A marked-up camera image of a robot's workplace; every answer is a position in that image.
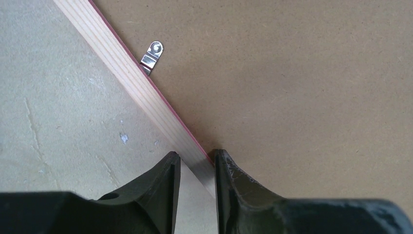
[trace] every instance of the white paint stain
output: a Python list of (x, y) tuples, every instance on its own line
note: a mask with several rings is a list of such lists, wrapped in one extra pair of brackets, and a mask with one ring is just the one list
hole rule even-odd
[(123, 144), (126, 144), (126, 142), (129, 140), (128, 135), (120, 133), (120, 139), (122, 140)]

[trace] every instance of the metal bracket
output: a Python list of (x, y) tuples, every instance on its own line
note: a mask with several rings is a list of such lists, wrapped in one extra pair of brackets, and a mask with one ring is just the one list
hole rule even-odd
[(149, 76), (159, 57), (161, 57), (163, 50), (164, 46), (159, 41), (154, 41), (152, 42), (152, 44), (150, 44), (149, 49), (147, 50), (145, 55), (143, 55), (140, 62), (146, 75)]

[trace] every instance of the brown fiberboard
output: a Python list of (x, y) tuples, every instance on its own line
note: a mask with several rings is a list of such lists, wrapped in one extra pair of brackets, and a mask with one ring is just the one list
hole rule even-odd
[(413, 217), (413, 2), (96, 0), (208, 152), (286, 197)]

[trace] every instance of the black plastic part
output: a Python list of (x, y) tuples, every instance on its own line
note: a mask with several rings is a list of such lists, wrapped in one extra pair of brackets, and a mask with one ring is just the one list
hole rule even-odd
[(170, 152), (96, 201), (70, 192), (0, 194), (0, 233), (172, 234), (180, 176), (180, 158)]
[(406, 215), (379, 199), (286, 199), (215, 155), (219, 234), (413, 234)]

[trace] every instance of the wooden strip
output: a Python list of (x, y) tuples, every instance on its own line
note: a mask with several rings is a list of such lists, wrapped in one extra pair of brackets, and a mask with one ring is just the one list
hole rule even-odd
[(133, 100), (166, 136), (185, 164), (215, 197), (214, 169), (209, 157), (96, 6), (87, 0), (54, 1)]

